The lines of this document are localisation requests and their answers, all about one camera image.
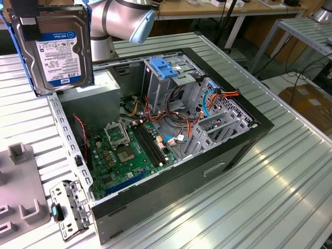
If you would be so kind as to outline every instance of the slotted aluminum surface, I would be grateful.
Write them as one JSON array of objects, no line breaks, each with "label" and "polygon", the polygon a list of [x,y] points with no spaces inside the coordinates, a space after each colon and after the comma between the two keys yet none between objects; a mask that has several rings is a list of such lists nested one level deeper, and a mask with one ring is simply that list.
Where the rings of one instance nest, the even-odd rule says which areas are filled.
[{"label": "slotted aluminum surface", "polygon": [[326,40],[332,37],[332,24],[320,24],[311,18],[283,19],[279,26],[308,44],[323,55],[331,58],[332,45]]},{"label": "slotted aluminum surface", "polygon": [[[102,248],[319,248],[332,232],[332,142],[203,36],[116,43],[121,56],[191,47],[275,125],[234,169]],[[0,146],[32,144],[49,189],[73,179],[46,99],[36,99],[17,56],[0,57]],[[2,248],[99,248],[95,229],[63,243],[51,221]]]}]

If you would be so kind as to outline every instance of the cardboard box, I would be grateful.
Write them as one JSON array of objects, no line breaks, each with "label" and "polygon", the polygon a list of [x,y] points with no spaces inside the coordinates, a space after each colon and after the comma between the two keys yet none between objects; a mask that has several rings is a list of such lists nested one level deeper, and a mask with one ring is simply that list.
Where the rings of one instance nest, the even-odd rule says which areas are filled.
[{"label": "cardboard box", "polygon": [[[288,87],[279,94],[287,104],[291,102],[293,89],[294,87]],[[311,84],[297,86],[292,108],[326,135],[332,135],[332,101],[314,86]]]}]

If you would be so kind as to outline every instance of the metal bracket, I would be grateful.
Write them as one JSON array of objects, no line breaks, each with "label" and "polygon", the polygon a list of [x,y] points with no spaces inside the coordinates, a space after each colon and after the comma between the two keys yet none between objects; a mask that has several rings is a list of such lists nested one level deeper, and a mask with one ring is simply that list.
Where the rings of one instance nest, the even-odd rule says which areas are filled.
[{"label": "metal bracket", "polygon": [[50,189],[52,202],[59,204],[64,220],[59,222],[62,239],[67,242],[85,232],[93,223],[87,198],[79,181],[63,181]]}]

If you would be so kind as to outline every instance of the aluminum table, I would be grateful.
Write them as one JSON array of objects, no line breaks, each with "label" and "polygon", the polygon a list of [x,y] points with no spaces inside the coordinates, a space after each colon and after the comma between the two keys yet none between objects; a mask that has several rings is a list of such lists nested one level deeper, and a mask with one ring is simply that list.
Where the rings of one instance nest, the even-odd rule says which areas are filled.
[{"label": "aluminum table", "polygon": [[[120,56],[191,47],[273,123],[242,161],[219,178],[123,232],[102,248],[319,248],[332,232],[332,141],[203,36],[115,43]],[[0,149],[33,146],[49,189],[73,179],[46,98],[30,89],[17,55],[0,57]],[[51,219],[4,248],[99,248],[93,225],[64,243]]]},{"label": "aluminum table", "polygon": [[312,51],[304,60],[307,63],[303,65],[302,68],[308,65],[310,58],[313,56],[315,51],[332,59],[332,45],[329,45],[326,42],[329,37],[332,37],[332,24],[320,24],[311,18],[281,19],[275,22],[268,36],[260,47],[249,69],[251,73],[254,72],[259,60],[267,50],[270,42],[272,41],[279,28],[283,29],[287,33],[283,36],[271,56],[276,54],[281,49],[282,45],[290,35],[293,35],[312,48]]}]

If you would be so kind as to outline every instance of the red cable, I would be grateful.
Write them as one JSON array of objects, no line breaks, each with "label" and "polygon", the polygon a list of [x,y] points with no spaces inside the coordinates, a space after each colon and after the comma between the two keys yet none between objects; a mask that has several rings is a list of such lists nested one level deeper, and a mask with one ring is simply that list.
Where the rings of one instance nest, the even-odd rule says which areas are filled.
[{"label": "red cable", "polygon": [[74,116],[74,118],[76,118],[78,120],[78,122],[80,123],[81,127],[82,127],[82,130],[83,130],[83,136],[84,136],[84,146],[85,146],[85,159],[88,158],[88,142],[87,142],[87,136],[85,134],[85,129],[84,129],[84,125],[82,123],[82,121],[77,117],[77,116]]}]

